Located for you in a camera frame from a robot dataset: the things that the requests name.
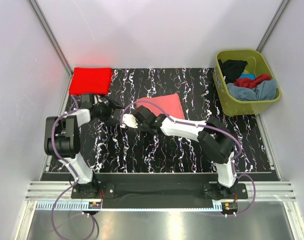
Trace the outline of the pink t shirt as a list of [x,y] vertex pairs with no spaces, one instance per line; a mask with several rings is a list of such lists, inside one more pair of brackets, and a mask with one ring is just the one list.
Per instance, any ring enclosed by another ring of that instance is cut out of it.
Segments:
[[170,95],[163,95],[157,97],[142,97],[137,101],[141,101],[140,103],[136,103],[136,108],[139,106],[144,106],[148,108],[155,116],[162,114],[163,112],[158,109],[156,106],[150,104],[154,103],[157,106],[161,107],[168,115],[178,118],[185,119],[183,108],[180,102],[180,97],[177,93]]

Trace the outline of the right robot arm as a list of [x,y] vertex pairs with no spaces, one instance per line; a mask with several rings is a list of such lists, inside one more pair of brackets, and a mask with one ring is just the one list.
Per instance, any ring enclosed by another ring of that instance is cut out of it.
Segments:
[[217,186],[205,190],[210,198],[221,200],[237,198],[237,175],[235,172],[234,136],[216,118],[206,121],[192,121],[176,118],[166,113],[155,115],[141,105],[132,114],[139,130],[165,136],[193,140],[200,145],[205,158],[214,163],[218,174]]

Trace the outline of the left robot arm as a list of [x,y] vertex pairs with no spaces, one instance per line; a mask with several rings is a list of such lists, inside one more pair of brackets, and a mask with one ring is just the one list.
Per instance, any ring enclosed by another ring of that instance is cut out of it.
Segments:
[[46,118],[44,151],[69,170],[74,180],[71,184],[74,193],[83,198],[103,197],[104,190],[80,152],[79,128],[93,120],[115,126],[119,120],[112,116],[116,110],[124,107],[106,95],[82,94],[80,103],[74,95],[71,98],[75,103],[74,109],[57,117]]

